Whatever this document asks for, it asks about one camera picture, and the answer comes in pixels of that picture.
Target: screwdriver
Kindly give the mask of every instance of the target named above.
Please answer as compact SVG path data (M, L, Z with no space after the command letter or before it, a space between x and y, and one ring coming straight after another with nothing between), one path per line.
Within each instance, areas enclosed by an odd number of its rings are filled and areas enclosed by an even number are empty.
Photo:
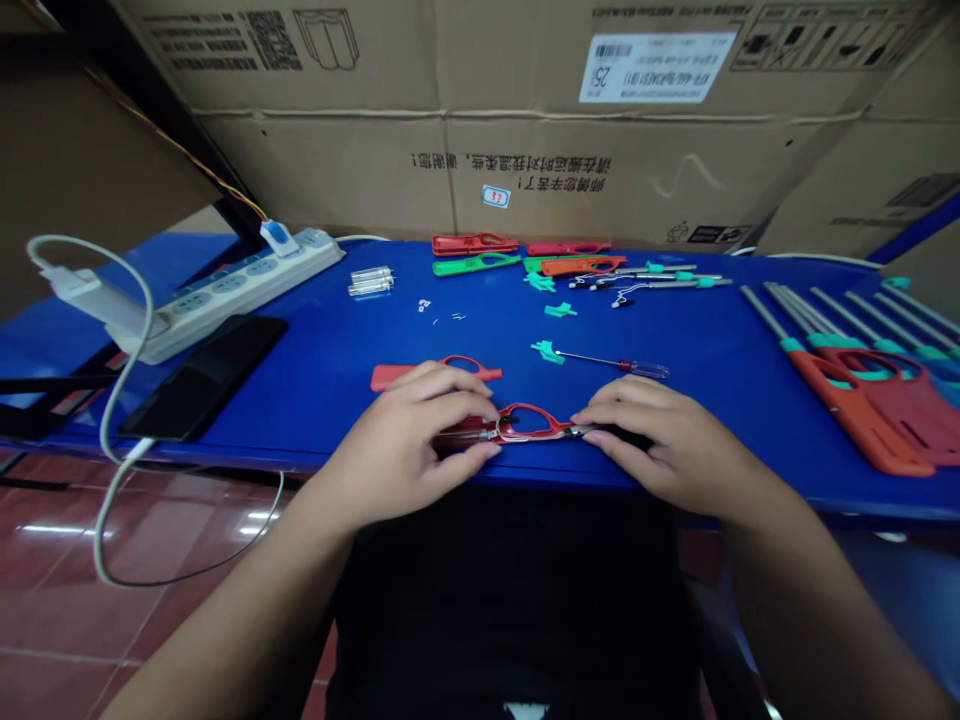
M653 378L654 380L663 380L670 376L670 369L656 363L642 363L636 360L601 360L600 358L591 358L586 355L574 355L573 353L563 353L554 350L557 355L564 357L574 357L577 360L589 360L590 362L599 362L604 365L616 365L620 372L628 372L631 375L640 375L642 377Z

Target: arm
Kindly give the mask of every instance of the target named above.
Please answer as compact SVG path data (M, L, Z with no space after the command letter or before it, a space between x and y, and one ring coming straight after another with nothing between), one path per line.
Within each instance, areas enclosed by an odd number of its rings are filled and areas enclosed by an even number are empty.
M481 443L439 462L430 447L467 416L496 419L490 395L466 371L433 362L397 380L103 720L252 716L278 660L316 629L357 530L426 507L499 452Z
M704 408L627 376L573 421L649 436L646 453L603 431L584 439L654 495L720 518L737 609L784 717L956 717L813 510Z

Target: hand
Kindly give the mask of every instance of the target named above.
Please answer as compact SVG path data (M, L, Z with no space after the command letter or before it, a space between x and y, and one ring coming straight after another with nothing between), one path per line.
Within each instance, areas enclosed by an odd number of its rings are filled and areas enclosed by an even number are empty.
M471 415L499 418L493 392L460 368L425 362L398 378L360 417L311 486L358 529L430 505L476 475L500 446L483 442L442 462L430 441Z
M603 430L583 438L652 494L689 512L737 521L762 508L772 489L786 487L700 404L647 378L626 375L605 385L571 419L653 440L643 452Z

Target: right hand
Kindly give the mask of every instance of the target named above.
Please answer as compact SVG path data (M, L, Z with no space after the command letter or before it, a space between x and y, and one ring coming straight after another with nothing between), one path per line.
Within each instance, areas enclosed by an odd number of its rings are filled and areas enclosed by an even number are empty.
M682 510L745 520L786 485L692 398L626 375L603 386L571 420L646 435L647 452L603 430L584 440L603 450L652 494Z

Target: screwdriver handle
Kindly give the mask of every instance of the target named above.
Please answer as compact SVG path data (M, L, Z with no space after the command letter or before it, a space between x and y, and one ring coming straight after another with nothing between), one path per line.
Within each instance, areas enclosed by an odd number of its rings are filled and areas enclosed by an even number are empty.
M643 363L636 360L618 360L617 369L631 375L640 375L654 380L664 380L670 377L670 368L656 363Z

